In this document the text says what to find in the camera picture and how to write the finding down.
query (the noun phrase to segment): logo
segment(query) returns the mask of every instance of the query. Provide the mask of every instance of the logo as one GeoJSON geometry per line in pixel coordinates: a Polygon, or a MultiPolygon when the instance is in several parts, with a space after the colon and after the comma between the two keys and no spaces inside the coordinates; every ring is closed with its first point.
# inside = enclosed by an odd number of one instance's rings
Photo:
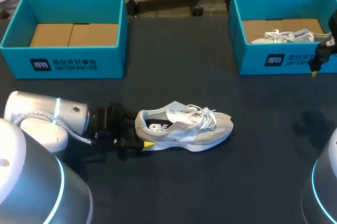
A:
{"type": "Polygon", "coordinates": [[[166,124],[151,124],[148,128],[153,131],[153,132],[163,132],[165,129],[167,129],[169,125],[166,125],[166,124]]]}
{"type": "Polygon", "coordinates": [[[269,54],[264,66],[281,66],[284,54],[269,54]]]}
{"type": "Polygon", "coordinates": [[[31,64],[35,71],[51,71],[52,70],[47,59],[31,59],[31,64]]]}

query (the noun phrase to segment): cardboard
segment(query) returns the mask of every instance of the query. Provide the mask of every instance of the cardboard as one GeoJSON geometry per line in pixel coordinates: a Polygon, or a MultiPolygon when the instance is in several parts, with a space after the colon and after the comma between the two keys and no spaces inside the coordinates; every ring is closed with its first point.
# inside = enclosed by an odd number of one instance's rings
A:
{"type": "Polygon", "coordinates": [[[303,18],[298,20],[282,20],[284,29],[288,32],[308,29],[310,32],[324,34],[320,22],[316,18],[303,18]]]}
{"type": "Polygon", "coordinates": [[[69,46],[115,46],[118,24],[74,24],[69,46]]]}
{"type": "Polygon", "coordinates": [[[68,46],[73,24],[38,24],[30,47],[68,46]]]}
{"type": "Polygon", "coordinates": [[[280,32],[296,32],[308,29],[313,33],[324,34],[316,18],[291,19],[291,20],[244,20],[242,21],[247,41],[251,43],[258,38],[263,38],[265,32],[278,29],[280,32]]]}

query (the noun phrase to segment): cable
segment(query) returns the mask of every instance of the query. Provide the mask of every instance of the cable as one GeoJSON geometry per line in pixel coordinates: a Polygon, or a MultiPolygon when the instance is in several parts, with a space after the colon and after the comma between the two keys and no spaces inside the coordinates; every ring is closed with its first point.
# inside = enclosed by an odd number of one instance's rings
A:
{"type": "Polygon", "coordinates": [[[59,125],[61,128],[63,128],[70,136],[72,136],[73,138],[79,140],[79,141],[82,141],[86,144],[89,144],[89,145],[92,145],[92,140],[90,139],[86,139],[86,138],[83,138],[79,135],[77,135],[76,133],[74,133],[72,130],[70,130],[65,124],[63,124],[60,120],[56,119],[55,116],[51,115],[50,113],[48,112],[43,112],[43,111],[30,111],[30,112],[27,112],[27,113],[23,113],[21,114],[16,120],[14,120],[14,124],[15,125],[18,125],[23,119],[25,119],[26,117],[29,117],[29,116],[32,116],[32,115],[35,115],[35,116],[41,116],[41,117],[44,117],[44,118],[47,118],[49,119],[51,122],[55,121],[55,124],[56,125],[59,125]]]}

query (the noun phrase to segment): shoe sole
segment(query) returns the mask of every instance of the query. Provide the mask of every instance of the shoe sole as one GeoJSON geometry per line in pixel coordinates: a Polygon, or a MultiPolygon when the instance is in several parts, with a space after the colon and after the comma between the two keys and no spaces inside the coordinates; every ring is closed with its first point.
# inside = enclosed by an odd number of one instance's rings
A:
{"type": "Polygon", "coordinates": [[[144,151],[157,151],[157,150],[164,150],[164,149],[168,149],[168,148],[185,148],[191,152],[200,152],[200,151],[204,151],[206,149],[210,149],[218,144],[220,144],[221,142],[223,142],[224,140],[227,139],[227,137],[230,134],[224,136],[223,138],[220,138],[216,141],[213,141],[212,143],[209,144],[204,144],[204,145],[191,145],[191,144],[186,144],[186,143],[182,143],[182,142],[154,142],[155,144],[153,145],[153,147],[150,147],[148,149],[145,149],[144,151]]]}

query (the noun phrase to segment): black logo patch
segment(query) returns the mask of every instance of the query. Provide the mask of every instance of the black logo patch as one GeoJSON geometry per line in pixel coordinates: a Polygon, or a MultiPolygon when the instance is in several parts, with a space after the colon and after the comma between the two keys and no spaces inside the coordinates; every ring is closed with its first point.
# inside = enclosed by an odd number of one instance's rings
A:
{"type": "Polygon", "coordinates": [[[264,66],[281,66],[284,54],[269,54],[264,66]]]}
{"type": "Polygon", "coordinates": [[[31,64],[35,71],[51,71],[52,70],[47,59],[31,59],[31,64]]]}

